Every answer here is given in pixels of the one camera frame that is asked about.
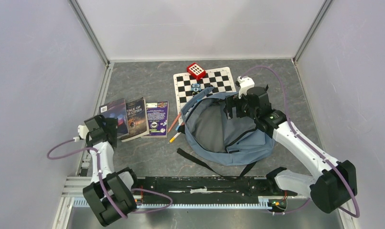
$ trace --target book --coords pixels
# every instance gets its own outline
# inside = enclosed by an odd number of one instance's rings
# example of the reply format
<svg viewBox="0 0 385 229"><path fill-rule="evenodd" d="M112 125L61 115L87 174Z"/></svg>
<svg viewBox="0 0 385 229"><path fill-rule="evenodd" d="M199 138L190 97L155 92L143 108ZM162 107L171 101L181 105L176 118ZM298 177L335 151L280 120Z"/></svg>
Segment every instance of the book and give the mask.
<svg viewBox="0 0 385 229"><path fill-rule="evenodd" d="M118 99L99 107L98 112L105 118L117 118L117 138L129 135L127 105L125 99Z"/></svg>
<svg viewBox="0 0 385 229"><path fill-rule="evenodd" d="M121 137L122 142L149 134L145 98L127 103L127 118L129 135Z"/></svg>
<svg viewBox="0 0 385 229"><path fill-rule="evenodd" d="M146 103L149 134L143 137L167 137L169 102Z"/></svg>

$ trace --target chessboard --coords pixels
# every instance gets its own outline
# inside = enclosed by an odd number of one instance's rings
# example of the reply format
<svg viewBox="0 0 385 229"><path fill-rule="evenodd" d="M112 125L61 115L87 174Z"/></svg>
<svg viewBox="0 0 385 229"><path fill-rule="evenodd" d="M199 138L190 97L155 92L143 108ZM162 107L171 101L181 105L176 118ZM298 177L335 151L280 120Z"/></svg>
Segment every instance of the chessboard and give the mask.
<svg viewBox="0 0 385 229"><path fill-rule="evenodd" d="M205 70L206 75L200 80L196 80L189 73L179 73L173 76L174 90L176 92L177 113L181 108L193 97L191 91L191 84L199 83L201 89L207 87L215 87L211 93L207 94L209 97L218 92L236 92L235 83L233 82L232 74L229 67L216 68Z"/></svg>

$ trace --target wall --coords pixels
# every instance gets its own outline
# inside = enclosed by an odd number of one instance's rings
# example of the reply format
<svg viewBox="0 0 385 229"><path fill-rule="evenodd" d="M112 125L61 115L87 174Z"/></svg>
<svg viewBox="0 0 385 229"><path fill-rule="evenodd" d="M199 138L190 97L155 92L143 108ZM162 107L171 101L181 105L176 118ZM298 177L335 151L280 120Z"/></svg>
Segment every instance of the wall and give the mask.
<svg viewBox="0 0 385 229"><path fill-rule="evenodd" d="M103 74L66 0L0 0L0 229L51 228L78 157L46 153L92 115Z"/></svg>
<svg viewBox="0 0 385 229"><path fill-rule="evenodd" d="M111 60L291 58L323 0L78 0Z"/></svg>
<svg viewBox="0 0 385 229"><path fill-rule="evenodd" d="M334 1L299 72L326 151L356 165L361 228L385 228L385 0Z"/></svg>

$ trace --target backpack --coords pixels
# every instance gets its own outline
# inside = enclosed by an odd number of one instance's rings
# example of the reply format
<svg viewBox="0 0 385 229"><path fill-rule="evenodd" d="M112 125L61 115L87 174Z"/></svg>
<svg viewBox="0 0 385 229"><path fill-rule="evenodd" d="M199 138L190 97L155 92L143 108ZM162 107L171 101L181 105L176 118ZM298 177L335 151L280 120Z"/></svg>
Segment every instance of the backpack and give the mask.
<svg viewBox="0 0 385 229"><path fill-rule="evenodd" d="M219 92L204 98L213 89L203 89L181 109L187 141L196 154L207 160L225 166L247 165L242 172L246 174L258 160L271 155L275 141L258 130L249 117L228 119L225 98L237 93ZM213 171L183 150L178 149L177 153Z"/></svg>

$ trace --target red toy block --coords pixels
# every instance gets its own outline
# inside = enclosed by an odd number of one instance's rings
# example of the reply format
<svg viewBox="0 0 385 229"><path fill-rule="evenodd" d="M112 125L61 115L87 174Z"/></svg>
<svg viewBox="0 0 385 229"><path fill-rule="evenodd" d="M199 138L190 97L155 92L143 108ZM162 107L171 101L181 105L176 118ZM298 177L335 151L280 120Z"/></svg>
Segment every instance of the red toy block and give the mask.
<svg viewBox="0 0 385 229"><path fill-rule="evenodd" d="M205 76L205 70L195 62L187 67L187 72L196 80L200 80Z"/></svg>

